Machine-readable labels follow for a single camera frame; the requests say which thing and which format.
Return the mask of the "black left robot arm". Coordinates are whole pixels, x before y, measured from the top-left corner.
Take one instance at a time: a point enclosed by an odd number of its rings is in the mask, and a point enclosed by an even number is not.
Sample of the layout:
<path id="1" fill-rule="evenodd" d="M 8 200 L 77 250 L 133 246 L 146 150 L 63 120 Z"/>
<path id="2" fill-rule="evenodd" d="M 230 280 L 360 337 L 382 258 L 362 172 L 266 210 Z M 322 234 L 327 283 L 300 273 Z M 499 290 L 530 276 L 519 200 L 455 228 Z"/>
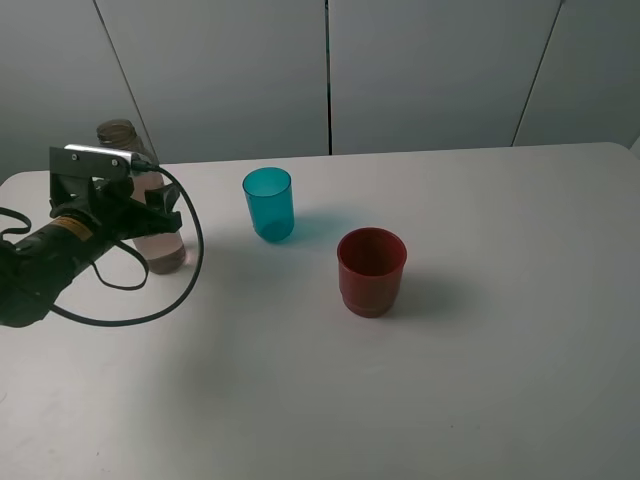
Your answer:
<path id="1" fill-rule="evenodd" d="M 13 244 L 1 240 L 1 324 L 22 328 L 44 319 L 59 295 L 87 268 L 116 247 L 145 272 L 147 261 L 125 242 L 175 233 L 179 190 L 169 184 L 131 197 L 133 180 L 50 176 L 52 220 Z"/>

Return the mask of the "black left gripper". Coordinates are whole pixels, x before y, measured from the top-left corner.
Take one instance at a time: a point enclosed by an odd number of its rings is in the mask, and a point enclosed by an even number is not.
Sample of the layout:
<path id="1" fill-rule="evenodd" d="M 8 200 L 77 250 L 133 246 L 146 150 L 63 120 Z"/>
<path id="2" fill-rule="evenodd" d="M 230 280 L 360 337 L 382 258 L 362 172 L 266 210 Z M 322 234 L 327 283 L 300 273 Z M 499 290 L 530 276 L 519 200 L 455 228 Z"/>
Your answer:
<path id="1" fill-rule="evenodd" d="M 52 173 L 49 187 L 51 243 L 75 245 L 94 240 L 109 243 L 177 233 L 183 225 L 180 212 L 156 211 L 174 208 L 175 185 L 140 187 L 134 191 L 130 174 L 109 179 Z"/>

